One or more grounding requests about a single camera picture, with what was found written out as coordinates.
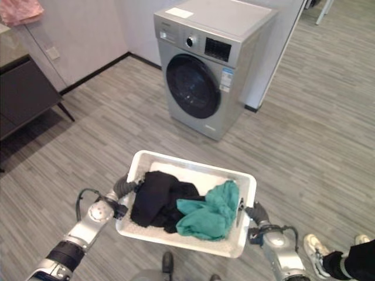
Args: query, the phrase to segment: white wall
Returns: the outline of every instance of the white wall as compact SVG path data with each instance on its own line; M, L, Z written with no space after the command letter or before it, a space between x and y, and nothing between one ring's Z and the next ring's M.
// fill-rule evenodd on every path
M122 25L126 26L129 51L161 65L154 31L154 13L183 0L116 0Z
M45 9L42 19L28 24L28 30L17 28L21 40L58 90L128 51L115 1L39 0ZM51 47L58 50L60 58L50 60L45 55Z
M306 0L243 0L251 4L277 9L277 18L268 31L262 34L254 57L256 71L247 84L245 103L258 109L266 95L292 31L303 11Z

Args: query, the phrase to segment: front-loading washing machine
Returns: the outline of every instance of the front-loading washing machine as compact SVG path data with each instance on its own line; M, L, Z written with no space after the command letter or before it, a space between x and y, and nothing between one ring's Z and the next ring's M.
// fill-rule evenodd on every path
M244 109L255 45L276 13L234 0L188 0L155 13L171 117L221 139Z

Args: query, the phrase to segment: white sneaker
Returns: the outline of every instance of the white sneaker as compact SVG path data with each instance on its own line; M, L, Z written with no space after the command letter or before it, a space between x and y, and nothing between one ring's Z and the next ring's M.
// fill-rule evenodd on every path
M304 248L316 275L321 279L330 277L323 268L323 257L329 254L327 247L314 234L308 234L304 237Z
M367 242L370 242L370 238L365 234L357 235L354 239L355 245L360 245L360 244L367 243Z

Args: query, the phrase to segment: dark cabinet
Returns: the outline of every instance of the dark cabinet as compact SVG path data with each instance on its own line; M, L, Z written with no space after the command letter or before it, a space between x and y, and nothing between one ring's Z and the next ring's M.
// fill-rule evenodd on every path
M16 129L16 125L14 125L11 121L9 121L3 115L0 115L0 133L1 135L7 135L11 133L14 129Z
M74 120L61 100L30 56L3 68L0 71L0 139L56 104Z

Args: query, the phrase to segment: clothes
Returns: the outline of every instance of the clothes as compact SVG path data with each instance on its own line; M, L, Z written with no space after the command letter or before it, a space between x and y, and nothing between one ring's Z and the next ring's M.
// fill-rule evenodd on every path
M31 23L40 19L43 8L38 0L1 0L0 16L8 26Z
M323 267L335 279L350 280L340 268L342 259L342 252L332 252L323 257ZM345 269L352 278L358 281L374 281L375 240L352 246L345 260Z
M185 217L177 223L177 232L183 236L216 241L225 238L236 218L239 189L228 180L206 195L206 202L177 200L177 208Z
M192 183L184 183L162 172L147 172L145 181L135 196L130 218L142 227L164 227L168 233L177 232L176 224L183 217L176 200L189 198L200 200Z

